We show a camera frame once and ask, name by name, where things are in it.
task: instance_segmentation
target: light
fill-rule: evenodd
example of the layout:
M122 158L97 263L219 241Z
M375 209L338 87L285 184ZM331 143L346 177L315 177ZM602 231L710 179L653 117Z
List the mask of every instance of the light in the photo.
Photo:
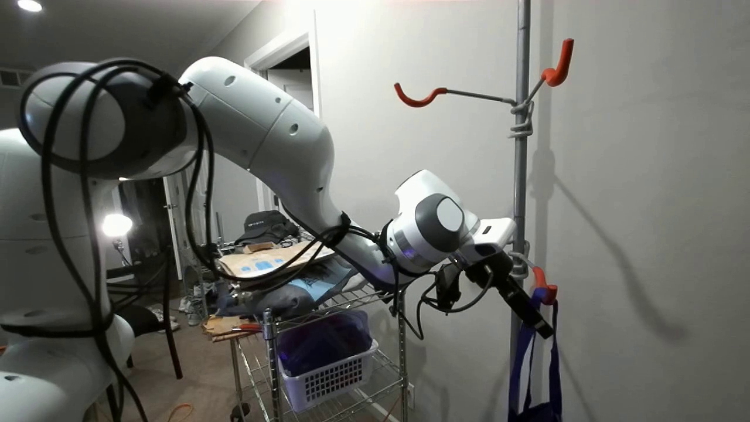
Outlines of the light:
M100 220L100 233L110 240L129 236L131 229L133 229L133 220L124 213L107 213Z
M38 2L38 0L18 0L15 5L18 5L21 9L29 12L29 15L38 15L38 12L45 9L41 2Z

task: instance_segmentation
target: ceiling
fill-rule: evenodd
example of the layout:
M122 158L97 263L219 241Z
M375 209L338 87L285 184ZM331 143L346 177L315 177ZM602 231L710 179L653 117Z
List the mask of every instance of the ceiling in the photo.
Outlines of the ceiling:
M210 53L259 0L0 0L0 69L131 56L178 73Z

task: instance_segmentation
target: metal rack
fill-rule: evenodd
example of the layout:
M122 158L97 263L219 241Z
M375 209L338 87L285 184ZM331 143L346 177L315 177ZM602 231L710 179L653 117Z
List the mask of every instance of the metal rack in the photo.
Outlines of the metal rack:
M244 368L249 376L249 389L242 389L238 373L236 379L236 389L238 389L238 403L244 400L250 400L254 406L252 408L252 421L265 421L265 422L306 422L306 421L408 421L408 368L406 368L406 326L397 322L397 346L395 346L395 356L376 349L372 355L372 373L369 379L335 400L327 400L325 403L305 410L305 413L292 413L290 406L283 400L283 387L281 387L281 368L276 362L276 341L281 333L290 329L300 329L311 322L321 322L325 316L346 312L346 309L358 309L365 305L376 305L381 300L389 300L389 297L376 293L369 284L358 282L341 293L332 297L325 300L318 309L298 316L298 319L276 319L271 312L265 312L263 322L263 338L252 335L246 343L254 346L242 346L238 341L231 343L231 360L235 368L236 365ZM266 356L263 355L246 355L246 347L252 349L265 349Z

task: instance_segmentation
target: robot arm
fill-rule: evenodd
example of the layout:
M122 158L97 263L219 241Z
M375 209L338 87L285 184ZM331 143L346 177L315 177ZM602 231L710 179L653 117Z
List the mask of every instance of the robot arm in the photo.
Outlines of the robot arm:
M363 237L331 200L332 142L325 125L236 63L201 59L178 83L129 61L65 63L38 73L21 108L21 131L38 152L74 171L79 158L88 158L86 171L97 179L178 171L201 143L201 129L210 129L218 156L265 180L292 220L327 240L367 282L408 284L450 259L478 284L491 282L539 333L551 333L508 279L502 253L513 233L508 219L481 220L442 180L418 171L397 189L401 212L381 237ZM86 131L90 149L81 156Z

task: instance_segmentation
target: white robot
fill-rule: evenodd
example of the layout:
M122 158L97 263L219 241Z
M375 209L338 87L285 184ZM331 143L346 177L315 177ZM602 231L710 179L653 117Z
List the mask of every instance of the white robot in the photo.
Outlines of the white robot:
M287 217L325 240L376 289L406 286L450 263L491 284L540 335L551 326L508 279L508 219L478 219L433 175L397 189L397 217L380 237L356 229L327 195L332 142L281 89L225 59L181 81L137 61L58 63L34 73L18 131L0 131L0 356L2 421L81 421L131 353L110 316L96 226L117 179L184 169L210 131L212 152L250 169Z

